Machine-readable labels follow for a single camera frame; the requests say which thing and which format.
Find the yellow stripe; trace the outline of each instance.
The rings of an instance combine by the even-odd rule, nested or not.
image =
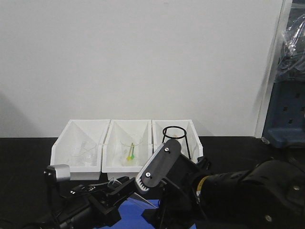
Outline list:
[[[199,182],[198,186],[197,186],[197,192],[201,191],[202,185],[205,182],[205,180],[208,178],[209,176],[206,176],[204,178],[201,179],[201,181]]]

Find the screw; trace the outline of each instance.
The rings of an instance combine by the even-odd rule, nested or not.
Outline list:
[[[266,219],[269,223],[272,222],[272,218],[271,218],[271,216],[269,216],[269,215],[265,215],[265,219]]]
[[[265,137],[261,138],[262,142],[265,143],[266,145],[270,144],[269,140]]]

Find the black wire stand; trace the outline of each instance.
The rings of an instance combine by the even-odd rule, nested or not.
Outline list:
[[[170,129],[170,128],[181,129],[181,130],[183,130],[184,135],[182,135],[182,136],[180,136],[180,137],[168,136],[168,135],[166,134],[166,132],[167,132],[167,129]],[[191,160],[191,154],[190,154],[190,149],[189,149],[189,143],[188,143],[188,141],[187,141],[186,130],[184,130],[184,129],[183,129],[182,127],[180,127],[180,126],[171,125],[171,126],[165,127],[165,128],[162,130],[162,133],[163,133],[162,143],[164,143],[165,137],[167,137],[167,138],[169,138],[169,139],[181,139],[181,138],[185,138],[187,153],[188,153],[188,155],[189,155],[189,159]]]

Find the blue container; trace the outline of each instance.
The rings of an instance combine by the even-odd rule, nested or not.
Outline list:
[[[305,83],[274,83],[263,137],[276,148],[305,146]]]

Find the plastic bag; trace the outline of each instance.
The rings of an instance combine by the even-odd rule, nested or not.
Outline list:
[[[305,14],[283,33],[285,46],[277,68],[276,82],[305,81]]]

